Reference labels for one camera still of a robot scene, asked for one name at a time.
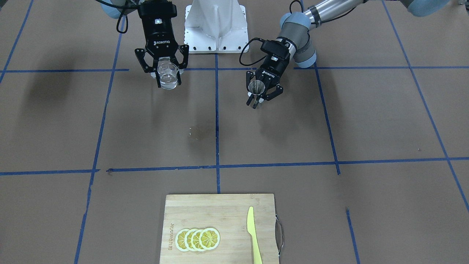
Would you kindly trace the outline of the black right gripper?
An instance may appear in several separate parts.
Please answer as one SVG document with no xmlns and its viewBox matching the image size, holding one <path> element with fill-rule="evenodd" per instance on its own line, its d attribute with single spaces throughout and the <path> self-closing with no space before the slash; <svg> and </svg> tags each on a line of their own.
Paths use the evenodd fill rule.
<svg viewBox="0 0 469 264">
<path fill-rule="evenodd" d="M 139 5 L 139 17 L 145 35 L 145 47 L 134 50 L 136 58 L 145 73 L 157 80 L 161 88 L 158 65 L 160 58 L 169 57 L 177 65 L 177 85 L 182 84 L 181 75 L 189 64 L 189 45 L 178 45 L 174 36 L 171 19 L 177 16 L 177 7 L 172 2 L 143 2 Z M 182 55 L 181 62 L 176 58 L 176 51 Z M 152 65 L 146 60 L 151 55 Z"/>
</svg>

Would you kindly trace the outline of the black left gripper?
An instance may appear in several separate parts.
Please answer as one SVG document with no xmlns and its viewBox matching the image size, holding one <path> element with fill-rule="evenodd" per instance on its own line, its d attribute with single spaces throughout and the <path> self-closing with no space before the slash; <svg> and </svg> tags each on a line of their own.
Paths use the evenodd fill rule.
<svg viewBox="0 0 469 264">
<path fill-rule="evenodd" d="M 280 83 L 280 78 L 285 72 L 290 59 L 290 54 L 288 54 L 286 58 L 268 54 L 260 67 L 256 70 L 256 78 L 252 71 L 246 72 L 246 89 L 248 91 L 247 106 L 252 105 L 253 109 L 256 109 L 261 102 L 270 101 L 283 93 L 283 87 L 277 84 Z M 261 95 L 257 95 L 257 80 L 263 82 L 265 88 L 275 86 L 275 90 L 270 93 L 263 92 Z"/>
</svg>

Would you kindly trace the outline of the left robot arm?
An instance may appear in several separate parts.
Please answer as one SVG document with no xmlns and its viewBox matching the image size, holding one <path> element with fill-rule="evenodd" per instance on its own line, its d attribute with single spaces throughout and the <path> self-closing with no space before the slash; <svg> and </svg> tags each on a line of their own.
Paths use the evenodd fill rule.
<svg viewBox="0 0 469 264">
<path fill-rule="evenodd" d="M 285 93 L 258 105 L 264 116 L 305 119 L 323 110 L 336 127 L 340 120 L 409 119 L 451 115 L 461 101 L 458 70 L 450 53 L 456 16 L 450 0 L 440 10 L 412 15 L 399 1 L 370 0 L 351 14 L 312 25 L 303 37 L 318 61 L 305 70 L 288 67 L 280 80 Z"/>
</svg>

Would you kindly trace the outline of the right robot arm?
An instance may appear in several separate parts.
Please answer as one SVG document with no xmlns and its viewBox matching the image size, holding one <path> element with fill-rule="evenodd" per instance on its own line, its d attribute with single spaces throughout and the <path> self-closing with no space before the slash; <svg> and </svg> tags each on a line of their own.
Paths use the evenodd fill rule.
<svg viewBox="0 0 469 264">
<path fill-rule="evenodd" d="M 179 45 L 171 20 L 177 17 L 177 7 L 170 0 L 99 0 L 102 10 L 117 19 L 116 30 L 122 18 L 136 10 L 142 22 L 145 47 L 134 50 L 145 73 L 157 80 L 157 86 L 166 90 L 181 85 L 181 74 L 189 63 L 189 45 Z"/>
</svg>

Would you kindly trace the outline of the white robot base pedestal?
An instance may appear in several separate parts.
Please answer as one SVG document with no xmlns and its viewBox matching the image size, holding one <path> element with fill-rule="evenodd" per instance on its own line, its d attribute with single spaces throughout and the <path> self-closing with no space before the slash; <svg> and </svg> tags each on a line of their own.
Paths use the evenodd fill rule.
<svg viewBox="0 0 469 264">
<path fill-rule="evenodd" d="M 184 25 L 190 54 L 248 51 L 246 8 L 237 0 L 194 0 L 185 8 Z"/>
</svg>

